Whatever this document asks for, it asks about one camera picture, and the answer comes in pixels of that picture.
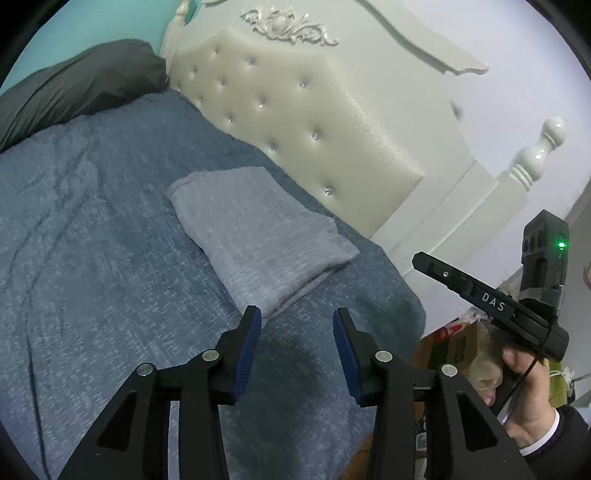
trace wrinkled bedsheet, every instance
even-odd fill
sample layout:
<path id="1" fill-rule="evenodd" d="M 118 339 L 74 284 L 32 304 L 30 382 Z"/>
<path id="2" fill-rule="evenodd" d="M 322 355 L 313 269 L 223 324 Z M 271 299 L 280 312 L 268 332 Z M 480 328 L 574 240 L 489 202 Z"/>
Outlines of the wrinkled bedsheet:
<path id="1" fill-rule="evenodd" d="M 193 171 L 240 166 L 265 167 L 306 208 L 333 216 L 172 91 L 0 155 L 0 421 L 41 479 L 41 451 L 57 478 L 138 364 L 184 363 L 238 324 L 165 193 Z M 220 408 L 232 480 L 335 479 L 371 431 L 375 412 L 347 391 L 335 308 L 404 358 L 423 331 L 420 302 L 383 251 L 336 221 L 360 255 L 269 322 L 246 394 Z M 176 452 L 172 441 L 173 479 Z"/>

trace blue finger pad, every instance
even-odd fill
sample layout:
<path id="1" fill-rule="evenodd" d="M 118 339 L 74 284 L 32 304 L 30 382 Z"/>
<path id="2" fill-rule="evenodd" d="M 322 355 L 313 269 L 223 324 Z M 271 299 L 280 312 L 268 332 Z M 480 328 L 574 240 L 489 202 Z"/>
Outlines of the blue finger pad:
<path id="1" fill-rule="evenodd" d="M 234 398 L 236 401 L 240 400 L 240 397 L 246 391 L 246 385 L 248 385 L 248 379 L 251 376 L 256 346 L 261 337 L 261 323 L 261 310 L 256 309 L 236 362 L 236 378 L 234 381 Z"/>
<path id="2" fill-rule="evenodd" d="M 333 314 L 333 334 L 335 336 L 336 348 L 339 351 L 340 364 L 343 367 L 345 380 L 351 395 L 357 404 L 361 403 L 361 382 L 359 380 L 359 362 L 353 353 L 353 346 L 345 330 L 343 320 L 339 311 Z"/>

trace teal wall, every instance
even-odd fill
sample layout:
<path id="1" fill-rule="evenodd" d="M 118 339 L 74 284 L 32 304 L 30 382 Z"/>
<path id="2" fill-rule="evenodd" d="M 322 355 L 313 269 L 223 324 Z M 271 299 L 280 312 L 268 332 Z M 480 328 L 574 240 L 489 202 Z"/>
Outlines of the teal wall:
<path id="1" fill-rule="evenodd" d="M 29 74 L 99 43 L 122 38 L 150 42 L 156 53 L 181 0 L 70 0 L 23 50 L 2 93 Z"/>

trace human hand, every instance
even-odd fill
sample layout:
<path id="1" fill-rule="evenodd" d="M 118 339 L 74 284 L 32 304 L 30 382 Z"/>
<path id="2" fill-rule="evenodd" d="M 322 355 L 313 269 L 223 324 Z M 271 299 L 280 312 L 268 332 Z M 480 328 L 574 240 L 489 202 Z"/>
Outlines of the human hand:
<path id="1" fill-rule="evenodd" d="M 503 360 L 514 372 L 523 374 L 534 361 L 534 355 L 512 347 L 503 348 Z M 548 360 L 536 362 L 525 377 L 513 412 L 505 422 L 505 431 L 519 448 L 540 440 L 552 428 L 556 411 L 550 405 L 550 367 Z"/>

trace tufted headboard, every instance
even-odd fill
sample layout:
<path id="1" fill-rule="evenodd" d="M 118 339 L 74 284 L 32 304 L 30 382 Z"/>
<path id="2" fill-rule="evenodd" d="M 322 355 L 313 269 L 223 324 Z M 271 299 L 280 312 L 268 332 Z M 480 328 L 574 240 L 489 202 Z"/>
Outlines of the tufted headboard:
<path id="1" fill-rule="evenodd" d="M 177 52 L 169 75 L 211 123 L 258 147 L 367 238 L 423 178 L 322 51 L 279 48 L 226 28 Z"/>

